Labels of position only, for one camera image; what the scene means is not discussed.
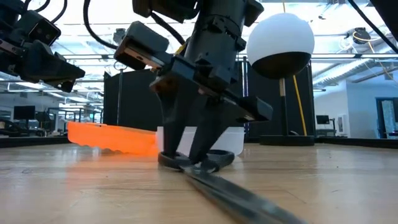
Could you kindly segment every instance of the black cable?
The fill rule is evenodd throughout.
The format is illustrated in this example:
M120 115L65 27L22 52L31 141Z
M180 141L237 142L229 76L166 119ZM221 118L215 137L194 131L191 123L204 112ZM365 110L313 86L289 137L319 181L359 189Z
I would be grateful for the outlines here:
M43 11L47 6L49 6L51 0L46 0L45 3L40 6L38 9L35 10L35 12L41 12Z
M385 43L395 52L398 54L398 48L377 28L372 21L366 17L366 15L363 13L363 11L358 7L358 5L353 1L353 0L348 0L348 2L353 6L353 8L356 10L356 12L362 17L365 22L372 27L372 29L380 36L382 40L385 41Z
M164 21L153 12L150 13L150 16L155 20L158 25L160 25L161 27L166 29L171 35L173 35L173 37L175 37L181 45L185 43L184 38L173 27L171 27L170 24L166 23L166 21Z
M27 11L27 8L29 7L29 4L32 0L25 0L24 2L24 7L22 8L22 14Z
M90 27L90 22L88 21L88 6L90 5L90 0L85 0L84 1L84 5L83 5L83 21L85 23L85 27L88 31L88 33L100 44L109 47L111 49L116 50L118 48L118 46L113 45L111 43L108 43L107 41L101 39L100 37L98 37L94 31L91 29Z
M53 20L51 20L51 23L53 24L56 23L63 16L65 11L67 10L67 7L68 7L68 0L63 0L63 7L61 12Z
M198 15L203 4L203 0L198 0L197 6L194 9L187 9L184 6L181 6L181 4L176 0L168 1L167 4L170 5L170 7L173 8L176 12L183 14L185 16L185 19L193 19Z

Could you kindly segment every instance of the white spherical lamp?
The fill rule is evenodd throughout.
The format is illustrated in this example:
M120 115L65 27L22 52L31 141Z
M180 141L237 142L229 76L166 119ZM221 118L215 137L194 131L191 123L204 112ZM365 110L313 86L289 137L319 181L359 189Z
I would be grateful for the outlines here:
M260 75L280 79L298 74L311 59L315 39L310 25L294 14L261 21L247 43L248 60Z

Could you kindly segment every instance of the white wall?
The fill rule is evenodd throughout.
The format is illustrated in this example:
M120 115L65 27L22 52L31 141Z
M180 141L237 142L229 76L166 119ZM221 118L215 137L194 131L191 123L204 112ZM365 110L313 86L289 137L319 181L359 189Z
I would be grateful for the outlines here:
M335 118L336 129L338 129L337 120L339 116L346 115L344 132L350 137L349 114L348 114L348 97L346 82L339 82L338 86L329 86L326 92L314 93L315 115L328 115L330 119ZM316 124L316 129L333 129L332 122L328 125Z
M370 85L347 84L349 125L352 138L378 138L376 98L398 97L392 81Z

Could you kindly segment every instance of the wooden table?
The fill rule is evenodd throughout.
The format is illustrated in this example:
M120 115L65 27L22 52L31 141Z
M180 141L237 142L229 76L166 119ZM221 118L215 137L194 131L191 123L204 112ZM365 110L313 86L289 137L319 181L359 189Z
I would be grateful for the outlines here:
M309 223L397 223L398 151L248 144L219 175ZM72 144L0 149L0 223L231 223L156 158Z

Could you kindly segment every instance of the orange plastic object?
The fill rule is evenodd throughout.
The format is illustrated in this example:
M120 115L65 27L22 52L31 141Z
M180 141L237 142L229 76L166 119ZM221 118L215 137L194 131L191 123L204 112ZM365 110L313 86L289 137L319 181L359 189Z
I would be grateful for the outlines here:
M81 146L99 147L137 156L157 156L153 131L96 123L68 122L69 141Z

